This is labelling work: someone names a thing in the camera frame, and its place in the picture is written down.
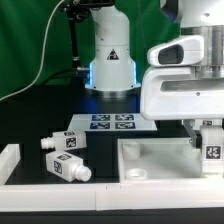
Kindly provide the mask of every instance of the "black cable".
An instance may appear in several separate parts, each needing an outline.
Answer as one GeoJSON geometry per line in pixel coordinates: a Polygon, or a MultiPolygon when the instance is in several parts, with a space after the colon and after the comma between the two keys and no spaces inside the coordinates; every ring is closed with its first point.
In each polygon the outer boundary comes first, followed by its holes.
{"type": "Polygon", "coordinates": [[[75,28],[75,19],[72,11],[67,12],[67,18],[69,22],[69,29],[70,29],[70,36],[72,42],[72,67],[77,68],[80,66],[80,58],[78,53],[78,45],[77,45],[77,35],[76,35],[76,28],[75,28]]]}
{"type": "Polygon", "coordinates": [[[69,68],[69,69],[65,69],[65,70],[59,71],[59,72],[55,72],[54,74],[52,74],[51,76],[49,76],[47,79],[45,79],[44,81],[42,81],[39,85],[40,86],[44,86],[51,79],[53,79],[53,78],[55,78],[55,77],[57,77],[59,75],[62,75],[62,74],[68,73],[68,72],[76,72],[76,71],[77,71],[76,68],[69,68]]]}
{"type": "Polygon", "coordinates": [[[67,76],[52,77],[51,79],[49,79],[48,81],[46,81],[45,84],[47,84],[47,82],[49,82],[51,80],[54,80],[54,79],[70,79],[70,78],[87,79],[89,77],[88,77],[88,75],[67,75],[67,76]]]}

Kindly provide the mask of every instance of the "black table surface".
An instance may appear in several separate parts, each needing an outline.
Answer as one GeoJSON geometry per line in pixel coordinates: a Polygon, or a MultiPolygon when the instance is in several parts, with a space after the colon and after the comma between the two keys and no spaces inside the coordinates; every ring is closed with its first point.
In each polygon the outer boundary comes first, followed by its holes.
{"type": "MultiPolygon", "coordinates": [[[[65,131],[73,114],[139,113],[140,96],[103,99],[70,86],[36,86],[0,103],[0,149],[20,144],[21,161],[7,185],[68,183],[46,170],[40,140],[65,131]]],[[[187,137],[180,121],[156,122],[158,131],[86,132],[87,148],[71,153],[84,159],[93,174],[88,183],[118,182],[117,139],[187,137]]],[[[222,208],[0,213],[0,223],[221,223],[222,208]]]]}

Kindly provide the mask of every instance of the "green backdrop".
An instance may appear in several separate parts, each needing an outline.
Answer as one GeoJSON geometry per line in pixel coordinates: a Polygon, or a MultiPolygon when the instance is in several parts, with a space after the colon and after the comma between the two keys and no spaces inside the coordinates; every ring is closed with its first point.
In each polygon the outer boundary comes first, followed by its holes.
{"type": "MultiPolygon", "coordinates": [[[[0,96],[30,84],[40,64],[42,42],[48,18],[59,0],[0,1],[0,96]]],[[[116,0],[116,7],[130,20],[131,57],[142,80],[149,67],[141,35],[138,0],[116,0]]],[[[147,50],[179,35],[178,25],[159,12],[159,0],[141,0],[142,26],[147,50]]],[[[77,24],[78,47],[83,65],[94,58],[92,18],[77,24]]],[[[52,73],[71,67],[71,42],[67,18],[57,11],[53,18],[46,48],[43,72],[37,84],[52,73]]]]}

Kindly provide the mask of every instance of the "white plastic container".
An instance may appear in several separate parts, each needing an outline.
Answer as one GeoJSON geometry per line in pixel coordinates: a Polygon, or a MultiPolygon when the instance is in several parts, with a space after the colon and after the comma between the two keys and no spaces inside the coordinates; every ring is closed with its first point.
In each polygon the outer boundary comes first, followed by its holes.
{"type": "Polygon", "coordinates": [[[52,138],[41,139],[41,148],[72,150],[86,147],[86,133],[81,130],[54,132],[52,138]]]}
{"type": "Polygon", "coordinates": [[[64,151],[55,151],[46,155],[47,170],[71,182],[75,179],[88,181],[91,171],[83,165],[83,160],[64,151]]]}

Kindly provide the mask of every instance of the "small white bottle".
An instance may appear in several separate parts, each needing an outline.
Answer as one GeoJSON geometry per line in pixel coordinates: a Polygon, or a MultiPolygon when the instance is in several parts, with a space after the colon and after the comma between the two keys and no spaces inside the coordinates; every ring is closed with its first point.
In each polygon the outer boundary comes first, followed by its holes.
{"type": "Polygon", "coordinates": [[[54,151],[46,155],[47,170],[69,182],[77,179],[88,181],[91,170],[83,165],[83,160],[64,151],[54,151]]]}
{"type": "Polygon", "coordinates": [[[52,138],[41,139],[42,149],[72,150],[86,147],[86,133],[81,130],[54,132],[52,138]]]}

